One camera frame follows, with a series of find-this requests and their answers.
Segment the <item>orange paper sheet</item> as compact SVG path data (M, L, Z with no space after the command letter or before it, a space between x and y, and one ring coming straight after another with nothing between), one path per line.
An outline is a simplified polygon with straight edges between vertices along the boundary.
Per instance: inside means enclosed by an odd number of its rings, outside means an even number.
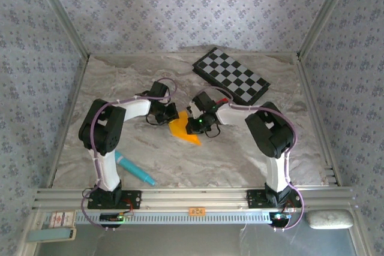
M179 118L171 121L169 123L169 129L171 134L174 137L177 137L181 140L185 140L189 143L201 145L201 142L197 135L187 134L187 124L188 124L188 113L186 110L183 110L178 113Z

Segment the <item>black and grey chessboard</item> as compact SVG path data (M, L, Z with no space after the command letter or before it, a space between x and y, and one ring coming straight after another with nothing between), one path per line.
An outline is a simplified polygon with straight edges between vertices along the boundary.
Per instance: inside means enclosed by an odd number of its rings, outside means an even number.
M214 47L193 65L193 72L212 86L223 88L235 104L252 106L270 83L222 50Z

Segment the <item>teal marker pen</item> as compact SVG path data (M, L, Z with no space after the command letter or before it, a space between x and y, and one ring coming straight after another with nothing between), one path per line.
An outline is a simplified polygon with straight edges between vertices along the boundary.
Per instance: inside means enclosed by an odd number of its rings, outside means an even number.
M142 182L148 183L151 186L155 186L156 181L147 172L131 162L128 158L123 156L119 151L115 151L116 164L122 167L124 170L140 179Z

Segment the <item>red and white small box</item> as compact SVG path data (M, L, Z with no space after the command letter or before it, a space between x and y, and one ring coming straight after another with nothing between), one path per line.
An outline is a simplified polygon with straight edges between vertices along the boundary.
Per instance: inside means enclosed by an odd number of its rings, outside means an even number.
M49 228L69 228L74 227L76 211L55 211L49 219Z

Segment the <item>grey speckled oval pad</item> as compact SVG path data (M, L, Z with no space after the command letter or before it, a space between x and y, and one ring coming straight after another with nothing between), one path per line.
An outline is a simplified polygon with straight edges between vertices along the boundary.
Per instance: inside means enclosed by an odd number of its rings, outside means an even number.
M315 230L348 229L354 225L352 214L348 210L312 210L306 213L309 226Z

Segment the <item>pale teal flat case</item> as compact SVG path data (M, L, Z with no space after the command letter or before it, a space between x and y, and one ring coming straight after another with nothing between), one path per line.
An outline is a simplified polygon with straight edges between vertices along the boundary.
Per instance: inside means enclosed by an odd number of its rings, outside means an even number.
M75 228L49 228L42 230L31 230L26 238L27 242L63 242L74 240L77 230Z

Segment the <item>aluminium mounting rail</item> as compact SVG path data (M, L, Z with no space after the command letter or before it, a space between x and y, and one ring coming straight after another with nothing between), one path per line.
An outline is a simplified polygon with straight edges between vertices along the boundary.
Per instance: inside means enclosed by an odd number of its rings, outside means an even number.
M353 190L340 186L300 187L305 208L348 209L354 207ZM207 211L248 209L245 188L142 188L140 210L151 212L187 211L204 207ZM40 189L32 204L33 209L75 210L80 208L81 189Z

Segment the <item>aluminium table side rail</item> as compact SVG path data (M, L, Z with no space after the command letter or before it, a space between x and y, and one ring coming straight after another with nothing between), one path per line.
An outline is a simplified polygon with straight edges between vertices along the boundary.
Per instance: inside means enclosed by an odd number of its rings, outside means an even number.
M76 71L76 76L74 78L74 86L73 89L71 90L71 93L68 97L68 105L67 108L64 110L63 118L64 118L64 126L61 129L61 132L59 133L59 140L58 144L55 150L55 153L53 154L53 160L52 160L52 165L50 167L50 173L47 178L47 183L45 185L45 188L51 188L53 185L53 181L55 179L56 171L57 171L57 166L58 162L61 157L61 153L65 144L65 139L68 133L68 129L71 125L71 117L74 112L74 108L76 106L76 102L78 99L80 87L82 85L82 81L85 75L86 67L89 62L90 55L86 55L85 59L82 59L80 61L79 68Z
M326 133L322 115L316 101L315 93L308 78L308 74L305 70L305 66L301 62L299 56L295 53L293 54L293 60L295 61L298 69L298 77L301 82L302 89L304 90L304 96L308 106L311 123L320 148L321 159L325 165L324 169L326 171L326 178L330 186L342 186L343 183L337 161L331 147L331 142Z

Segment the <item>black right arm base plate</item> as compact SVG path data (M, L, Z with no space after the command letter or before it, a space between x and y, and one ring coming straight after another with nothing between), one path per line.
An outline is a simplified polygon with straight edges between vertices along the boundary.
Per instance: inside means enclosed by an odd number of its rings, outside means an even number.
M256 208L283 208L288 207L301 208L302 203L298 193L292 189L274 192L267 189L249 189L246 193L248 207Z

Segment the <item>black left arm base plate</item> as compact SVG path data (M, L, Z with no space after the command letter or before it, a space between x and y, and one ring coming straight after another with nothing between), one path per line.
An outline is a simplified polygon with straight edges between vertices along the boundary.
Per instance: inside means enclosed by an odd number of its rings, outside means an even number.
M104 191L97 189L88 198L88 209L139 209L141 204L142 192L140 190L121 190Z

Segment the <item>aluminium frame post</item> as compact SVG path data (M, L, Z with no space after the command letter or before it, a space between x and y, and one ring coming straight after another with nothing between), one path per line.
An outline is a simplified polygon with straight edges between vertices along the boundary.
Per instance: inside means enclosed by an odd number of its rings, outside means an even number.
M60 22L62 28L68 35L70 41L72 42L74 48L77 50L79 55L84 59L89 59L89 53L83 44L80 35L77 33L68 13L66 12L64 6L62 5L60 0L47 0L50 4L53 12L56 15L56 18Z
M339 0L324 0L313 24L298 50L297 55L300 61L303 61L310 53L338 2Z

